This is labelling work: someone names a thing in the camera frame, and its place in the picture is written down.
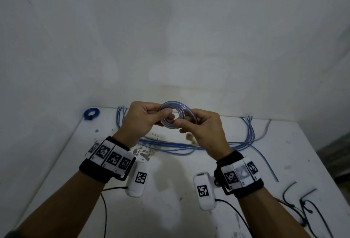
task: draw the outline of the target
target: white table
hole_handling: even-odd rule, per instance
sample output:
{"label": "white table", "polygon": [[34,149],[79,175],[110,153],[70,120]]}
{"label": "white table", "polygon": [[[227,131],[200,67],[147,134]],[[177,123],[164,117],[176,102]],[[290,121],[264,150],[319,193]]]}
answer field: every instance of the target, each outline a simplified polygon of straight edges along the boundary
{"label": "white table", "polygon": [[[100,108],[99,117],[93,121],[81,121],[22,221],[78,170],[84,154],[95,140],[102,141],[117,130],[115,119],[116,109]],[[240,118],[221,117],[221,120],[229,141],[245,139],[246,125]],[[253,119],[256,137],[263,133],[266,123],[267,120]],[[149,135],[162,140],[189,143],[185,135],[177,130],[159,126],[155,126]],[[299,206],[299,198],[316,187],[318,190],[308,198],[318,206],[334,237],[349,236],[350,208],[297,123],[272,121],[265,138],[253,145],[267,158],[279,183],[253,149],[246,149],[242,153],[250,156],[260,169],[265,186],[272,195],[281,198],[283,190],[297,181],[288,191],[287,198]],[[151,167],[145,192],[141,198],[128,197],[122,189],[103,193],[108,213],[107,237],[250,237],[243,222],[237,220],[234,210],[227,204],[219,203],[213,211],[199,208],[193,175],[201,171],[213,175],[216,168],[215,161],[206,152],[173,156],[139,147],[132,149],[138,152],[137,160],[145,160],[139,153],[150,155],[147,157],[149,161],[145,160]],[[123,185],[125,182],[112,178],[106,188]],[[225,196],[221,189],[216,189],[215,194],[241,211],[233,195]],[[308,218],[316,235],[329,237],[317,215],[310,214]],[[100,198],[80,237],[103,237],[104,221],[104,206]]]}

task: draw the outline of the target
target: forearm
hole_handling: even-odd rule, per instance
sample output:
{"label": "forearm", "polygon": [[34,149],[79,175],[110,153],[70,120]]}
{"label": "forearm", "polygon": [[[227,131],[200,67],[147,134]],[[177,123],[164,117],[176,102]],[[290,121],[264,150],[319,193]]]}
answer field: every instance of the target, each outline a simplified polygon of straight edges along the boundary
{"label": "forearm", "polygon": [[266,188],[238,201],[255,238],[310,238]]}
{"label": "forearm", "polygon": [[77,237],[105,184],[78,171],[19,227],[25,238]]}

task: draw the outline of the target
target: clear plastic tubing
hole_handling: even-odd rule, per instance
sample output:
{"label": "clear plastic tubing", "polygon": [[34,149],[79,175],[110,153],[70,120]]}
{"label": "clear plastic tubing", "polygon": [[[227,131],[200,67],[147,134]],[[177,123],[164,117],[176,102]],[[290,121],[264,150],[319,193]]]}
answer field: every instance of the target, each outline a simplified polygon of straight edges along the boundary
{"label": "clear plastic tubing", "polygon": [[[197,117],[195,116],[195,114],[191,111],[190,108],[188,108],[185,104],[178,102],[178,101],[167,101],[165,103],[163,103],[160,107],[159,107],[159,111],[163,110],[165,108],[172,108],[178,111],[179,113],[179,118],[181,119],[185,119],[185,116],[189,116],[191,117],[191,121],[195,124],[198,124],[197,121]],[[163,121],[161,121],[161,123],[169,128],[169,129],[175,129],[176,126],[170,122],[168,119],[164,119]]]}

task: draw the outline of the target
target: left hand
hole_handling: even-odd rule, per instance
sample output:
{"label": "left hand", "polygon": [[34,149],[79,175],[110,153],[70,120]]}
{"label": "left hand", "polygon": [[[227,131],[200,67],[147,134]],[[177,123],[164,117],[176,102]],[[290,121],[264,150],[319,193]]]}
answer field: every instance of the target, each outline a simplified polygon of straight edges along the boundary
{"label": "left hand", "polygon": [[161,104],[153,102],[134,101],[131,103],[120,129],[113,138],[131,148],[144,137],[154,124],[161,125],[160,121],[168,118],[173,120],[173,109],[165,108],[158,112]]}

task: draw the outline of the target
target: hand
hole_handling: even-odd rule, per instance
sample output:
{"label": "hand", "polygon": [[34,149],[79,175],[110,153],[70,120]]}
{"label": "hand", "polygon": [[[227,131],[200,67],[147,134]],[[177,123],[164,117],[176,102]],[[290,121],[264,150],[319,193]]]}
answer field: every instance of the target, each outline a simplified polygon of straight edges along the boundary
{"label": "hand", "polygon": [[216,161],[229,155],[232,149],[227,143],[219,114],[200,109],[192,109],[192,112],[199,124],[193,124],[186,119],[176,119],[174,124],[181,128],[180,133],[192,133],[198,144]]}
{"label": "hand", "polygon": [[171,108],[158,112],[160,106],[161,104],[153,102],[134,101],[131,103],[120,129],[113,135],[113,138],[131,148],[151,131],[154,124],[162,125],[160,121],[165,118],[170,120],[175,118]]}

